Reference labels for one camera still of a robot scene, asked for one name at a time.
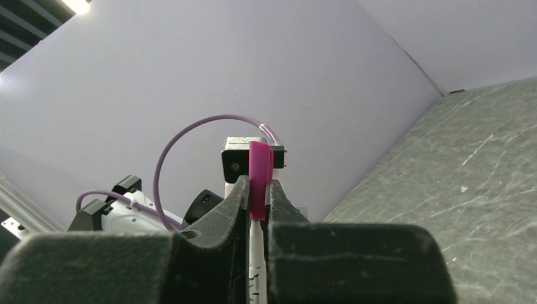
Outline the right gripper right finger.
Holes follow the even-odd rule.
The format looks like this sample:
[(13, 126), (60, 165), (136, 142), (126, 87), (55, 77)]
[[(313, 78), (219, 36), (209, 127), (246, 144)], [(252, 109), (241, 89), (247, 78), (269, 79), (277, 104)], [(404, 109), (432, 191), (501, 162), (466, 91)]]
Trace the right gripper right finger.
[(267, 188), (270, 303), (456, 303), (438, 243), (413, 224), (309, 222)]

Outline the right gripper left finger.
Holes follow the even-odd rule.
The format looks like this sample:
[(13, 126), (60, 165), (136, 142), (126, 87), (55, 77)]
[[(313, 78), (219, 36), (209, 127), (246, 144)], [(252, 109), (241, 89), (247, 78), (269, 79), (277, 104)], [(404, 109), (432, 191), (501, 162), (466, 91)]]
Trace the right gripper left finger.
[(181, 232), (34, 234), (1, 264), (2, 303), (246, 303), (249, 182)]

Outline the white pen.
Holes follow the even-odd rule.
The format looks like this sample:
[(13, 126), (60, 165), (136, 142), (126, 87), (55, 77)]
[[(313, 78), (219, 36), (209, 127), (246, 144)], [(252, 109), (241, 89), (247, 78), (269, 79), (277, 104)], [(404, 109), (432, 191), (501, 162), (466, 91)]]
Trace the white pen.
[(250, 223), (249, 264), (248, 264), (249, 303), (267, 304), (267, 266), (263, 231), (259, 221)]

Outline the magenta pen cap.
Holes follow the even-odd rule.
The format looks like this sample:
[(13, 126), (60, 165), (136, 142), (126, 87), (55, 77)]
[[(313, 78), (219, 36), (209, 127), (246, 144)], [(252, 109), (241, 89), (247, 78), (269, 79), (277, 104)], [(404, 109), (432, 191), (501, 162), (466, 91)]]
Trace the magenta pen cap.
[(269, 144), (251, 141), (248, 154), (250, 219), (265, 220), (267, 185), (272, 180), (273, 150)]

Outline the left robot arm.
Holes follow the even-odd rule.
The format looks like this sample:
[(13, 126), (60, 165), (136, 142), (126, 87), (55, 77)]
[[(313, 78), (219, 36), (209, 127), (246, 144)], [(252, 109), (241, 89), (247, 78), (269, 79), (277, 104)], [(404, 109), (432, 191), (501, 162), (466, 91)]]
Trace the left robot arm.
[[(199, 220), (224, 199), (203, 190), (183, 217), (164, 211), (169, 224), (181, 231)], [(142, 192), (142, 180), (128, 175), (111, 190), (90, 190), (75, 203), (76, 214), (69, 231), (144, 232), (165, 231), (155, 203)]]

